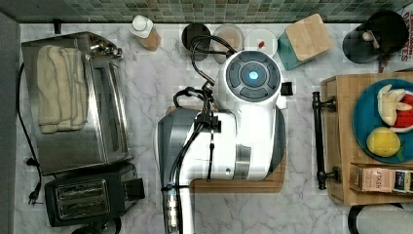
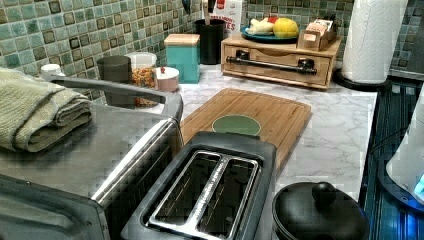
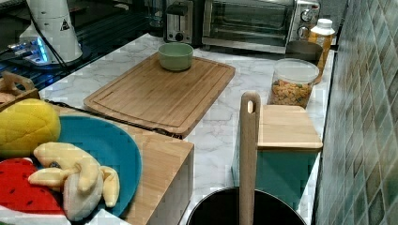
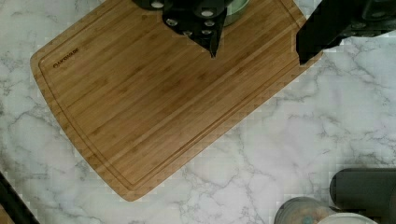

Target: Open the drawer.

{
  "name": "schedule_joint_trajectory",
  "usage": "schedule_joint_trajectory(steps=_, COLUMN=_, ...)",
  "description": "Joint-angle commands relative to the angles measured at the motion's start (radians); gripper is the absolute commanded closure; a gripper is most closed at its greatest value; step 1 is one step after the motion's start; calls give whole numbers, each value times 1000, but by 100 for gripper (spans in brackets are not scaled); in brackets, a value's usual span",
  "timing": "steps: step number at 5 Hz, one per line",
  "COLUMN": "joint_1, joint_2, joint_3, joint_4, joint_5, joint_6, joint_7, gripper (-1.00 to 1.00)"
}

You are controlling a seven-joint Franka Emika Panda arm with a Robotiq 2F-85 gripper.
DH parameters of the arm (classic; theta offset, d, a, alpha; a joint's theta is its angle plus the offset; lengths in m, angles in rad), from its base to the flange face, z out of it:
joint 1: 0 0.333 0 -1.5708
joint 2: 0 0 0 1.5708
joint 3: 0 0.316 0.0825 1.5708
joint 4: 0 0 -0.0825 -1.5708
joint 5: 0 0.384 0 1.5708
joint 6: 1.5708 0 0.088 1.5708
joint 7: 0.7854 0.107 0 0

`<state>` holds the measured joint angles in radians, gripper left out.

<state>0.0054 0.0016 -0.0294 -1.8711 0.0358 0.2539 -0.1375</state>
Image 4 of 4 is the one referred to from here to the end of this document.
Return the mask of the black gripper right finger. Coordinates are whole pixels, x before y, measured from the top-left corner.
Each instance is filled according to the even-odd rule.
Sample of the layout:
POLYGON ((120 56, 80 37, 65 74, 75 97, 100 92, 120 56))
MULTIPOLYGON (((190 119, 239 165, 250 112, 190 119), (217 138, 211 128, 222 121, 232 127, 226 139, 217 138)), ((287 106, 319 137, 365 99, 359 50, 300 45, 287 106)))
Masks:
POLYGON ((296 35, 300 64, 345 38, 394 31, 395 11, 395 0, 322 0, 296 35))

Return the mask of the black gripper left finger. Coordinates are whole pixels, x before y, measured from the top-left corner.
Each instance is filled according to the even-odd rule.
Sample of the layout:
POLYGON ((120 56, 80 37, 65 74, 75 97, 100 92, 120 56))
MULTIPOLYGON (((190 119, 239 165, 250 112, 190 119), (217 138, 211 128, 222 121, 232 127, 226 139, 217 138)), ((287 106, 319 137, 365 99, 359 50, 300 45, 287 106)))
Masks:
POLYGON ((163 23, 184 35, 215 58, 233 0, 132 0, 145 10, 160 10, 163 23))

